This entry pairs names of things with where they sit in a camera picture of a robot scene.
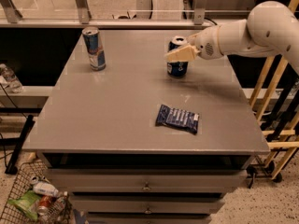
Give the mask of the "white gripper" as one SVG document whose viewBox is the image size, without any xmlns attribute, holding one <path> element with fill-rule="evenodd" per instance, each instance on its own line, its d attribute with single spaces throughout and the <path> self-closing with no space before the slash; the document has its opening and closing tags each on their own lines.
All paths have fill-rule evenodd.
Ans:
<svg viewBox="0 0 299 224">
<path fill-rule="evenodd" d="M 205 60 L 218 59 L 223 56 L 219 44 L 220 26 L 210 26 L 197 34 L 190 35 L 190 45 L 181 46 L 165 54 L 169 63 L 191 62 L 197 56 Z"/>
</svg>

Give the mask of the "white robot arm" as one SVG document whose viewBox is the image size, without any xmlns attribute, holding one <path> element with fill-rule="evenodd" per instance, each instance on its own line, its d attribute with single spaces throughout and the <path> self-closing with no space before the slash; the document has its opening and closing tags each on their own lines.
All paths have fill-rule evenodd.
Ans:
<svg viewBox="0 0 299 224">
<path fill-rule="evenodd" d="M 210 26 L 186 38 L 187 43 L 168 51 L 168 62 L 191 62 L 224 55 L 269 57 L 282 55 L 299 72 L 299 20 L 283 4 L 266 1 L 240 21 Z"/>
</svg>

